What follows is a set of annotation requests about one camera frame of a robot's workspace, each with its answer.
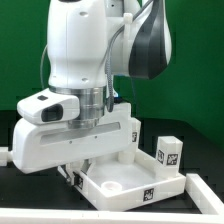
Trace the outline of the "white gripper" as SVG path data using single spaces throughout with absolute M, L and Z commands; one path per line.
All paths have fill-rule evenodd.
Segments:
M 90 159 L 127 149 L 132 142 L 131 105 L 120 103 L 106 113 L 97 126 L 90 129 L 70 129 L 67 122 L 34 125 L 20 119 L 14 129 L 12 159 L 23 173 L 52 167 L 72 184 L 67 163 L 85 160 L 81 171 L 89 175 L 96 165 Z

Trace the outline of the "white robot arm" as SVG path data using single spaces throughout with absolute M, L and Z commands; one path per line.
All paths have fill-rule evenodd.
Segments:
M 165 0 L 51 0 L 49 86 L 21 100 L 13 162 L 24 173 L 90 160 L 132 144 L 131 106 L 117 74 L 152 79 L 168 65 Z

